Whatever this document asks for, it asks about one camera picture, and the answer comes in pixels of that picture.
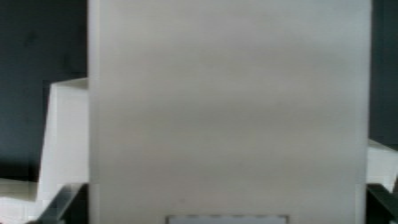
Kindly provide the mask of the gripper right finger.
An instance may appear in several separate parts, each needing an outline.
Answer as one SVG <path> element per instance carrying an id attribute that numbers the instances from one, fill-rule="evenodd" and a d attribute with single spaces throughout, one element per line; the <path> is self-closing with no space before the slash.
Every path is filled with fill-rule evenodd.
<path id="1" fill-rule="evenodd" d="M 367 224 L 398 224 L 398 193 L 377 183 L 367 185 Z"/>

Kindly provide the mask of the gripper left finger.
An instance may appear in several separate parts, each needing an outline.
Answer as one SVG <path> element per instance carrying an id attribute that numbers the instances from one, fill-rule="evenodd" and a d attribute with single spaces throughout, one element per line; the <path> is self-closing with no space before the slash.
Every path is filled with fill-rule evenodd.
<path id="1" fill-rule="evenodd" d="M 90 184 L 63 186 L 40 217 L 27 224 L 90 224 Z"/>

